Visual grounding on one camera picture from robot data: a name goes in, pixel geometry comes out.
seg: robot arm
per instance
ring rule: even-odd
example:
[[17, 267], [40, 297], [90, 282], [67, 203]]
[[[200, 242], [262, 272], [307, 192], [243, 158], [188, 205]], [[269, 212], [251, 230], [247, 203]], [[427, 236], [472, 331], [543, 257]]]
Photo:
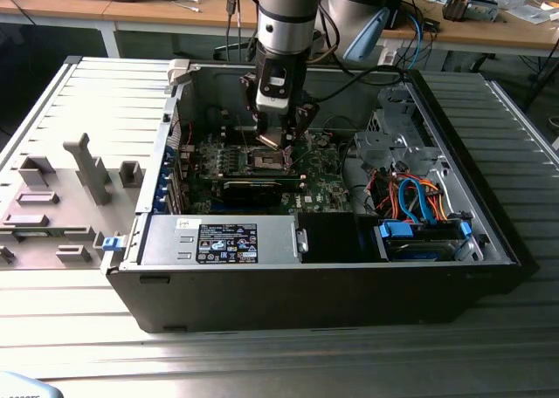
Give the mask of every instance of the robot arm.
[[[320, 0], [259, 0], [256, 74], [241, 77], [246, 108], [257, 123], [257, 138], [285, 148], [297, 137], [297, 116], [311, 120], [318, 106], [303, 92], [307, 59], [314, 39]], [[268, 132], [268, 114], [276, 113], [281, 134]]]
[[320, 0], [259, 0], [256, 107], [288, 113], [305, 80]]
[[[343, 0], [346, 5], [353, 0]], [[257, 126], [257, 138], [272, 148], [285, 148], [304, 133], [319, 107], [303, 91], [307, 63], [313, 46], [316, 13], [320, 0], [259, 0], [259, 43], [256, 54], [256, 74], [241, 78], [246, 108], [252, 112]], [[369, 15], [368, 5], [356, 4], [356, 11]], [[388, 9], [373, 17], [346, 57], [362, 60], [372, 51], [388, 18]], [[279, 116], [281, 134], [268, 132], [268, 114]]]

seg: desk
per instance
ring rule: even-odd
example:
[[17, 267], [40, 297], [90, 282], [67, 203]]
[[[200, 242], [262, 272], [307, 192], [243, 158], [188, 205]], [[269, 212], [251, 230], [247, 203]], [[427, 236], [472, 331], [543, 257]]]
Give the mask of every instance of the desk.
[[[198, 6], [202, 12], [159, 0], [139, 0], [135, 3], [103, 0], [15, 1], [37, 24], [99, 30], [108, 56], [115, 58], [120, 56], [114, 36], [116, 31], [223, 36], [227, 21], [226, 0], [200, 0]], [[442, 18], [440, 4], [415, 1], [427, 17], [441, 22], [434, 49], [547, 56], [559, 37], [557, 23], [533, 25], [506, 12], [501, 12], [495, 23], [453, 23]], [[242, 36], [250, 37], [256, 26], [255, 10], [250, 0], [241, 0], [241, 7]], [[29, 21], [10, 0], [0, 0], [0, 23], [27, 24]], [[413, 38], [413, 29], [405, 25], [397, 30], [384, 31], [379, 44], [397, 48], [407, 45]]]

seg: metal table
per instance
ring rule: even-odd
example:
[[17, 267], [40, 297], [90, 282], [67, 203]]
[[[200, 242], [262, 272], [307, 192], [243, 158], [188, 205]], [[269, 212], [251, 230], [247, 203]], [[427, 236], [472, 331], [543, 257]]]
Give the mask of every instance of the metal table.
[[[94, 69], [83, 67], [92, 63]], [[118, 107], [148, 100], [145, 85], [164, 86], [165, 67], [162, 61], [90, 58], [64, 65], [0, 156], [0, 177], [60, 97], [91, 92], [87, 78], [112, 76], [123, 84], [118, 92], [97, 88], [95, 94], [98, 108]], [[0, 201], [9, 188], [0, 184]], [[149, 334], [98, 269], [0, 271], [0, 370], [80, 398], [555, 396], [559, 266], [552, 251], [559, 241], [542, 243], [539, 273], [442, 326]]]

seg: power supply label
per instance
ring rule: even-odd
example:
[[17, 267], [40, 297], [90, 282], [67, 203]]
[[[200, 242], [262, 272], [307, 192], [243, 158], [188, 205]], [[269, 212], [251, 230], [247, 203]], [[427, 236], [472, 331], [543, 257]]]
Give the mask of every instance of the power supply label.
[[196, 261], [200, 264], [257, 263], [256, 223], [200, 225]]

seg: ribbed metal surface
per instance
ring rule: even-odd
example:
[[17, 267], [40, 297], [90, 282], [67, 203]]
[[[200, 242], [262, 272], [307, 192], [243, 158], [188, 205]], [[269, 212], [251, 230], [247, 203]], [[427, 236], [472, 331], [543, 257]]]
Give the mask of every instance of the ribbed metal surface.
[[559, 159], [499, 86], [474, 74], [423, 77], [532, 254], [557, 257]]
[[[446, 99], [494, 104], [485, 83], [467, 79], [476, 93], [446, 88]], [[495, 135], [490, 139], [500, 139]], [[496, 170], [490, 176], [498, 185], [499, 177], [516, 180], [523, 170], [548, 170], [528, 174], [544, 179], [555, 172], [548, 163], [480, 162], [484, 165]], [[521, 202], [506, 207], [517, 224], [536, 232], [542, 220], [556, 224], [559, 209]], [[442, 326], [148, 334], [97, 270], [3, 271], [0, 370], [49, 381], [66, 398], [558, 396], [559, 242], [529, 242], [540, 252], [539, 273]]]

